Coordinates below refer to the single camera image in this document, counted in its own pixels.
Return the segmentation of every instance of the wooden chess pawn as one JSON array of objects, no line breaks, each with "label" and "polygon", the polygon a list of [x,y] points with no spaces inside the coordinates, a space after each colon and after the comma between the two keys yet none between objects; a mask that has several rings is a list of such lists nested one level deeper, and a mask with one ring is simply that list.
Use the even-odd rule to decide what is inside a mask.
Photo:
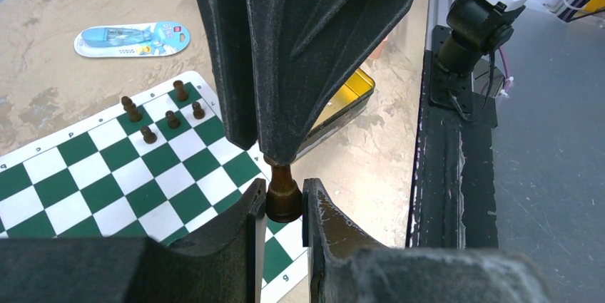
[{"label": "wooden chess pawn", "polygon": [[189,99],[189,94],[187,94],[187,91],[185,90],[185,86],[183,85],[182,81],[174,81],[172,85],[176,91],[177,101],[183,102]]},{"label": "wooden chess pawn", "polygon": [[292,179],[290,164],[280,165],[265,156],[271,165],[271,181],[267,190],[267,216],[279,223],[289,223],[303,213],[303,194]]},{"label": "wooden chess pawn", "polygon": [[166,112],[166,121],[168,122],[168,127],[172,129],[176,129],[181,125],[181,122],[173,111]]},{"label": "wooden chess pawn", "polygon": [[148,126],[141,127],[141,134],[143,135],[143,141],[147,144],[153,144],[158,139],[158,136]]},{"label": "wooden chess pawn", "polygon": [[202,105],[199,102],[194,101],[191,104],[191,108],[193,108],[193,117],[194,118],[196,118],[198,120],[204,119],[204,116],[206,115],[206,113],[204,112]]},{"label": "wooden chess pawn", "polygon": [[136,107],[134,102],[132,102],[131,98],[129,98],[128,96],[122,96],[121,101],[122,106],[124,107],[124,111],[128,114],[128,119],[133,123],[141,121],[141,119],[143,118],[143,114],[138,111],[138,108]]}]

